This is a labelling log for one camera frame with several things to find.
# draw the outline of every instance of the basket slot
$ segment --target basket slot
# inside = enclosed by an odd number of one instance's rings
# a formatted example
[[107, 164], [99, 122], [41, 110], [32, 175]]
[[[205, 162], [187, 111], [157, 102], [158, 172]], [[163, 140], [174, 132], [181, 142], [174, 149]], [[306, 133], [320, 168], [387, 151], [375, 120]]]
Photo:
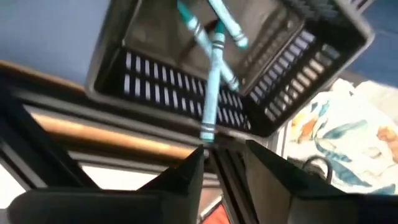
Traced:
[[273, 61], [249, 96], [275, 123], [286, 117], [291, 107], [297, 106], [299, 98], [307, 94], [339, 56], [333, 47], [319, 43], [303, 30]]
[[[201, 121], [205, 82], [148, 58], [126, 52], [124, 97]], [[240, 97], [225, 88], [218, 95], [217, 123], [250, 131]]]

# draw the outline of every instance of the white surface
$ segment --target white surface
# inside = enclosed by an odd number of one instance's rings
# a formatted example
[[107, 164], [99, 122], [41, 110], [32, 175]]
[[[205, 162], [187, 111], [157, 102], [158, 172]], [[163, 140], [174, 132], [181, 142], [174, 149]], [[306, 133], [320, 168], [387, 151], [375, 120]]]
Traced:
[[0, 59], [83, 84], [110, 0], [0, 0]]
[[397, 88], [366, 81], [359, 84], [355, 92], [365, 97], [377, 109], [388, 115], [395, 124], [398, 124]]
[[[82, 168], [102, 189], [137, 190], [157, 176], [94, 166]], [[14, 198], [24, 192], [25, 189], [0, 164], [0, 209], [7, 208]]]
[[14, 198], [25, 192], [25, 189], [0, 164], [0, 209], [8, 207]]
[[137, 190], [156, 177], [155, 174], [118, 169], [105, 169], [93, 166], [82, 166], [82, 168], [102, 189]]

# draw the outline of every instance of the black metal frame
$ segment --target black metal frame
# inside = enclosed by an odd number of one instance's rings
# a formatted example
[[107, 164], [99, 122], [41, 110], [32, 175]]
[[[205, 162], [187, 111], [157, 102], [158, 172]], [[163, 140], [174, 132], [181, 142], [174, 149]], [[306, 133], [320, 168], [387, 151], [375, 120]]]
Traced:
[[203, 148], [135, 191], [89, 188], [30, 190], [7, 208], [12, 224], [196, 223], [203, 181]]
[[257, 216], [246, 180], [243, 153], [247, 150], [243, 142], [234, 141], [225, 146], [210, 149], [210, 161], [215, 168], [223, 189], [228, 215], [235, 224], [255, 224]]
[[5, 89], [0, 115], [0, 156], [27, 186], [97, 187]]
[[0, 82], [6, 83], [11, 95], [30, 111], [79, 119], [79, 122], [92, 122], [97, 126], [132, 131], [186, 146], [197, 146], [201, 143], [193, 133], [169, 131], [166, 129], [168, 124], [161, 128], [159, 121], [151, 116], [92, 101], [83, 90], [4, 65], [0, 65], [0, 74]]

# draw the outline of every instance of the teal crayon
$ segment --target teal crayon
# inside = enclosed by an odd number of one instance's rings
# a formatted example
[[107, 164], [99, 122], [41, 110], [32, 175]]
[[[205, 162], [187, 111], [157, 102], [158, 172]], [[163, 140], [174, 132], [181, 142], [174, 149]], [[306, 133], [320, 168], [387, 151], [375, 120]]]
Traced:
[[207, 79], [205, 106], [203, 109], [203, 119], [201, 122], [200, 139], [205, 142], [213, 142], [215, 137], [224, 43], [224, 25], [221, 21], [219, 21], [216, 26], [214, 40], [212, 43], [210, 60], [211, 65]]
[[[198, 19], [191, 13], [184, 3], [177, 1], [177, 8], [180, 12], [182, 21], [187, 26], [188, 30], [193, 32], [196, 42], [198, 42], [199, 46], [205, 51], [206, 56], [211, 58], [211, 41], [205, 30], [200, 25]], [[224, 81], [228, 84], [229, 89], [233, 91], [238, 90], [239, 81], [224, 60], [221, 61], [221, 75]]]
[[241, 26], [234, 20], [229, 13], [227, 7], [224, 5], [223, 0], [208, 0], [209, 4], [216, 12], [218, 18], [224, 23], [229, 34], [235, 41], [235, 44], [241, 48], [246, 49], [249, 45], [249, 40], [242, 31]]

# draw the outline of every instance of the black cable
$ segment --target black cable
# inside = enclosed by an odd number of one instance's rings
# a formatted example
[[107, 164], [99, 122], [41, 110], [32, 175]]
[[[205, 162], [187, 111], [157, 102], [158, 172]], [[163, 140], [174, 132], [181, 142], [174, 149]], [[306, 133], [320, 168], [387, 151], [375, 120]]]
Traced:
[[326, 181], [328, 184], [331, 184], [331, 178], [332, 178], [332, 175], [333, 175], [333, 167], [332, 167], [332, 165], [331, 165], [331, 162], [330, 162], [327, 158], [322, 157], [322, 156], [310, 156], [310, 157], [304, 162], [302, 169], [304, 170], [304, 168], [305, 168], [306, 166], [308, 166], [311, 162], [313, 162], [313, 161], [315, 161], [315, 160], [321, 160], [321, 161], [323, 161], [323, 162], [326, 164], [328, 170], [327, 170], [327, 172], [326, 172], [326, 180], [325, 180], [325, 181]]

